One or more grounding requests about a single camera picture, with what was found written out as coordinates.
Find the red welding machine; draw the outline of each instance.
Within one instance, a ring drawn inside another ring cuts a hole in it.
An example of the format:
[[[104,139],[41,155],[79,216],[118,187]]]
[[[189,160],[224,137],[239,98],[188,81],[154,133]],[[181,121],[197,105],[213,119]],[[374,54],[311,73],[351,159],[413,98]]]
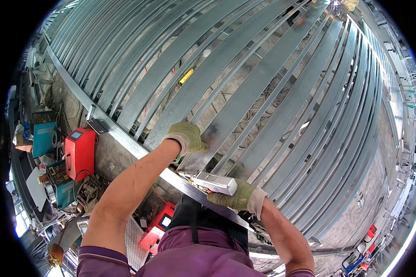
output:
[[[139,245],[142,248],[154,255],[157,254],[159,241],[165,234],[165,228],[171,223],[175,207],[176,206],[173,203],[168,202],[167,205],[165,205],[165,207],[153,218],[139,242]]]
[[[92,129],[77,128],[67,136],[65,141],[65,162],[67,175],[79,181],[89,174],[94,174],[94,144],[96,133]]]

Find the metal structure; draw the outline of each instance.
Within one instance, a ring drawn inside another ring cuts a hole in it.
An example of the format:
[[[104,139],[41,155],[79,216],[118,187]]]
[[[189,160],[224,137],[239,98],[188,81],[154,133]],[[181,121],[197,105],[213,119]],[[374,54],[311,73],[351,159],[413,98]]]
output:
[[[399,141],[402,138],[402,121],[404,114],[404,104],[401,89],[399,88],[399,81],[380,42],[376,39],[372,30],[362,19],[359,23],[381,63],[383,84],[389,93],[387,97],[382,95],[382,102],[384,103],[391,130],[393,131],[394,143],[396,147],[399,147]]]
[[[209,149],[185,157],[179,170],[212,161],[211,172],[261,186],[306,237],[320,238],[377,150],[383,71],[339,7],[308,2],[81,0],[46,54],[136,158],[173,123],[194,122]],[[248,226],[172,170],[161,177]]]

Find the digital display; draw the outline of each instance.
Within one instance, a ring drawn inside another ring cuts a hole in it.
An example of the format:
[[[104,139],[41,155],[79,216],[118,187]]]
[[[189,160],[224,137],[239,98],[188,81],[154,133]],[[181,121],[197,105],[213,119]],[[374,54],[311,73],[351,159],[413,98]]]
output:
[[[164,217],[163,218],[163,220],[162,220],[162,222],[161,222],[161,225],[163,225],[163,226],[165,226],[165,227],[168,227],[168,225],[171,223],[171,218],[169,218],[169,217]]]
[[[77,139],[78,139],[78,137],[79,137],[79,136],[81,136],[81,135],[82,135],[81,133],[79,133],[79,132],[75,131],[75,132],[73,132],[73,133],[70,135],[70,137],[72,137],[73,139],[77,140]]]

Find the hand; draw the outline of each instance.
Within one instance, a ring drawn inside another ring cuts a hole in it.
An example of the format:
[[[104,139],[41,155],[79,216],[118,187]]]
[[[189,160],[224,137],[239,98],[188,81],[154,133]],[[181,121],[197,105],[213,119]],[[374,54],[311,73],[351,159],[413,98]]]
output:
[[[177,140],[182,146],[180,156],[198,151],[205,152],[208,149],[207,144],[200,139],[199,126],[190,122],[179,122],[171,125],[168,135],[163,139]]]
[[[263,189],[253,187],[244,180],[236,179],[236,183],[237,190],[233,196],[211,192],[207,195],[208,201],[239,211],[249,211],[260,220],[263,200],[268,197],[268,194]]]

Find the metal bracket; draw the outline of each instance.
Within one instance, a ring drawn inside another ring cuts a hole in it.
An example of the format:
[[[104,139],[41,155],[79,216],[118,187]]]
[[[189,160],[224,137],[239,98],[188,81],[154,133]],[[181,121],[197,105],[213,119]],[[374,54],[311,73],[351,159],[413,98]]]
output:
[[[95,105],[91,105],[89,108],[88,114],[86,116],[86,122],[94,131],[96,131],[97,135],[102,135],[108,132],[108,130],[106,130],[97,119],[93,118],[95,108]]]

